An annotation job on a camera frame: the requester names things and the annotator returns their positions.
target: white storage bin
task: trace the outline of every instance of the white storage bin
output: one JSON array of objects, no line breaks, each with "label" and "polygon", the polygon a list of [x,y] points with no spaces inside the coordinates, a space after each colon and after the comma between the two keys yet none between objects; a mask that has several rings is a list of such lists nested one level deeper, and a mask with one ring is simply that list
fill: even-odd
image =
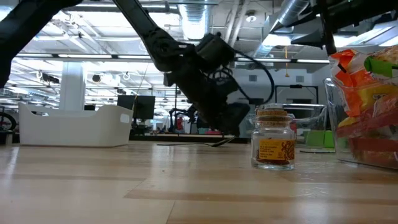
[{"label": "white storage bin", "polygon": [[129,142],[131,121],[131,110],[114,105],[104,105],[98,111],[66,111],[19,104],[21,145],[122,146]]}]

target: glass jar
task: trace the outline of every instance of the glass jar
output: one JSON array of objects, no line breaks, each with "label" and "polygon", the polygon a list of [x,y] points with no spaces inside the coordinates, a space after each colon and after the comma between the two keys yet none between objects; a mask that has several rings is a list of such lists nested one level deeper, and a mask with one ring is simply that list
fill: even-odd
[{"label": "glass jar", "polygon": [[278,105],[257,110],[252,133],[253,167],[269,170],[294,169],[295,133],[292,118]]}]

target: wooden tabletop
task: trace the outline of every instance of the wooden tabletop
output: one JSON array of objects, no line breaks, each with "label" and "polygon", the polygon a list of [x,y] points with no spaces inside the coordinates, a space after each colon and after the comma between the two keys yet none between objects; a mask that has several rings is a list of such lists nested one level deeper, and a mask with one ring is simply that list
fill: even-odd
[{"label": "wooden tabletop", "polygon": [[398,173],[297,153],[253,169],[250,145],[0,148],[0,223],[398,223]]}]

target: jar label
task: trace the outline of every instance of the jar label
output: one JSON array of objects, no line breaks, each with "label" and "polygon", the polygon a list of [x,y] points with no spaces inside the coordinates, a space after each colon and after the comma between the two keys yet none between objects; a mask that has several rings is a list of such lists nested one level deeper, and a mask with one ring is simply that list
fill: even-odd
[{"label": "jar label", "polygon": [[294,143],[294,140],[260,140],[259,159],[293,160]]}]

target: robotic arm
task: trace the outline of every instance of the robotic arm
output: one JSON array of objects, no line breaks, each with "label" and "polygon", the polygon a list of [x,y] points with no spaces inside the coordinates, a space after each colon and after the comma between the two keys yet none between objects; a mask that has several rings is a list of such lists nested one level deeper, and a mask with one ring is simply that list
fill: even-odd
[{"label": "robotic arm", "polygon": [[[238,90],[233,79],[211,79],[208,74],[234,59],[235,50],[219,36],[207,34],[194,46],[174,40],[156,25],[138,0],[113,0],[147,48],[156,68],[165,73],[164,85],[176,84],[212,128],[239,135],[239,123],[249,105],[227,104]],[[0,22],[0,85],[9,77],[11,61],[56,13],[82,0],[22,0]]]}]

